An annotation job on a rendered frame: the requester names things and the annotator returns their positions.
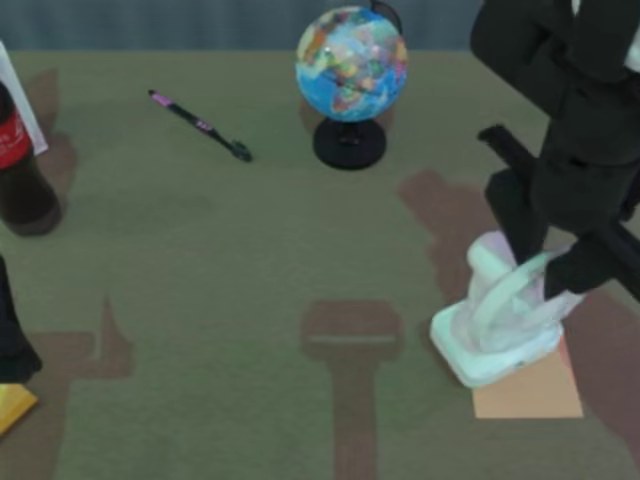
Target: white paper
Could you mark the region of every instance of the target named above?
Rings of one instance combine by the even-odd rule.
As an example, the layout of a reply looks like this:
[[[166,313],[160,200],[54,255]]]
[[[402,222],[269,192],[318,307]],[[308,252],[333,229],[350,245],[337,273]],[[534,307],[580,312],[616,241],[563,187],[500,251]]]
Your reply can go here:
[[[9,54],[7,53],[7,49],[4,47],[2,41],[0,41],[0,80],[2,80],[2,83],[4,83],[11,92],[13,101],[18,108],[18,112],[20,112],[25,128],[27,129],[27,132],[29,132],[29,136],[33,142],[35,154],[40,155],[41,153],[46,152],[49,149],[49,145],[47,145],[44,134],[40,129],[40,125],[38,125],[38,121],[33,113],[31,104],[29,103],[27,95],[20,84],[18,75],[11,64]]]

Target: pen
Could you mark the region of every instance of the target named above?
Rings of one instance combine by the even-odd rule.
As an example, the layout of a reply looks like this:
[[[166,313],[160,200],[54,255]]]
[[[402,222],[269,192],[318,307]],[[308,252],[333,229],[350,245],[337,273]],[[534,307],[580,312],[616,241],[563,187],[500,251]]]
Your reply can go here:
[[[169,97],[160,95],[155,90],[149,90],[149,96],[154,102],[175,113],[183,120],[189,122],[193,127],[197,128],[208,137],[213,138],[216,142],[229,150],[234,157],[245,162],[250,162],[251,160],[253,160],[251,152],[242,142],[239,142],[237,140],[227,141],[222,135],[220,135],[220,133],[218,133],[215,128],[213,128],[204,120],[196,117],[191,112],[188,112],[180,105],[176,104]]]

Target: yellow object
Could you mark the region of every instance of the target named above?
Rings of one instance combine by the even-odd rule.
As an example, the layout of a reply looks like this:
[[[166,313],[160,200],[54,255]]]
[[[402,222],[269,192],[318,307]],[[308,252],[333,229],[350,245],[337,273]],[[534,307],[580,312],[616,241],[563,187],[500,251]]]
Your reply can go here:
[[[31,410],[38,399],[22,385],[0,384],[0,436]]]

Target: desk globe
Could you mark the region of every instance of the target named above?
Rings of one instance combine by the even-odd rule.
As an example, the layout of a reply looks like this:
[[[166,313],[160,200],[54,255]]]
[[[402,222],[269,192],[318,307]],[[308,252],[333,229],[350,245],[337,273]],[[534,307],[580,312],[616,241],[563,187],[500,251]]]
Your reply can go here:
[[[398,98],[407,64],[398,28],[370,8],[330,10],[306,29],[296,78],[307,102],[326,117],[313,138],[322,162],[360,170],[384,156],[385,132],[374,118]]]

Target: white robot part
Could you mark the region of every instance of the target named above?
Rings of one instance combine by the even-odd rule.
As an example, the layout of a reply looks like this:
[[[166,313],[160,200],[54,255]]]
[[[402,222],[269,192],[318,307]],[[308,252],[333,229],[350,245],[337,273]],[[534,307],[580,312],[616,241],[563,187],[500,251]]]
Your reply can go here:
[[[467,298],[431,324],[433,343],[462,384],[494,383],[556,350],[562,320],[583,300],[570,292],[544,300],[545,267],[561,253],[541,253],[518,266],[502,233],[473,243]]]
[[[574,14],[578,13],[580,10],[580,4],[581,0],[571,0]],[[631,43],[631,47],[627,53],[625,65],[628,69],[633,70],[636,73],[640,73],[640,28],[636,32],[636,36],[633,38],[633,42]]]

